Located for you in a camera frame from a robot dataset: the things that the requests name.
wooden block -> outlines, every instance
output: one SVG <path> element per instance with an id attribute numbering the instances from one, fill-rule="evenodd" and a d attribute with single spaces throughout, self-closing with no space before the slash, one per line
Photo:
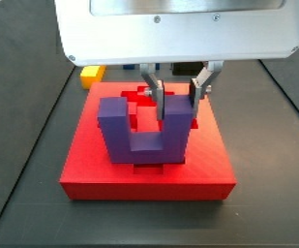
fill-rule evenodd
<path id="1" fill-rule="evenodd" d="M 235 174 L 207 98 L 199 104 L 198 128 L 190 133 L 184 163 L 115 165 L 110 161 L 98 127 L 100 99 L 119 97 L 122 91 L 136 91 L 139 85 L 143 86 L 131 82 L 94 84 L 64 163 L 60 178 L 64 192 L 74 200 L 226 199 L 235 187 Z M 166 90 L 187 94 L 188 85 L 167 83 Z"/>
<path id="2" fill-rule="evenodd" d="M 82 70 L 80 79 L 82 87 L 90 89 L 94 82 L 100 82 L 103 79 L 107 66 L 87 66 Z"/>

gray table surface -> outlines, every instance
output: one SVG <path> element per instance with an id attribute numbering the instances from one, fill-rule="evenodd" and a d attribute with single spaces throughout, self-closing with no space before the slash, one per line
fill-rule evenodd
<path id="1" fill-rule="evenodd" d="M 238 179 L 226 201 L 67 199 L 58 180 L 87 96 L 78 77 L 0 218 L 0 245 L 299 246 L 299 114 L 262 64 L 228 62 L 210 96 Z M 127 79 L 138 72 L 107 70 L 106 80 Z"/>

toy block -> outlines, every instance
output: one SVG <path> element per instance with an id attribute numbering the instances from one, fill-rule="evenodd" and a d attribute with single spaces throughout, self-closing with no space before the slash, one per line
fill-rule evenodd
<path id="1" fill-rule="evenodd" d="M 100 99 L 119 98 L 122 92 L 138 91 L 139 86 L 146 85 L 132 82 L 92 85 L 60 177 L 67 196 L 72 200 L 112 201 L 226 199 L 236 181 L 207 98 L 199 104 L 196 129 L 190 132 L 183 163 L 115 165 L 111 162 L 98 127 Z M 164 87 L 176 95 L 188 93 L 184 83 L 166 83 Z"/>
<path id="2" fill-rule="evenodd" d="M 143 113 L 139 123 L 155 121 Z M 112 163 L 182 163 L 192 125 L 192 106 L 186 95 L 166 96 L 164 120 L 160 132 L 131 133 L 127 98 L 102 98 L 98 119 Z"/>
<path id="3" fill-rule="evenodd" d="M 87 66 L 82 70 L 80 80 L 82 87 L 90 89 L 94 82 L 100 82 L 103 79 L 107 66 Z"/>

purple block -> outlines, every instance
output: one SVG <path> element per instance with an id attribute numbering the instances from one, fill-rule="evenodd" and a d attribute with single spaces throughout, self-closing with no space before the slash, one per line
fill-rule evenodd
<path id="1" fill-rule="evenodd" d="M 188 96 L 166 96 L 162 132 L 131 133 L 127 100 L 102 98 L 99 123 L 112 163 L 183 163 L 192 124 Z"/>

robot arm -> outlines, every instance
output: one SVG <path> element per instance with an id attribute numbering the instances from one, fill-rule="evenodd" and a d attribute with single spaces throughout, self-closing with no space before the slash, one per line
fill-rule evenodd
<path id="1" fill-rule="evenodd" d="M 55 0 L 66 57 L 78 66 L 208 61 L 191 81 L 194 116 L 224 60 L 283 58 L 299 48 L 299 0 Z"/>

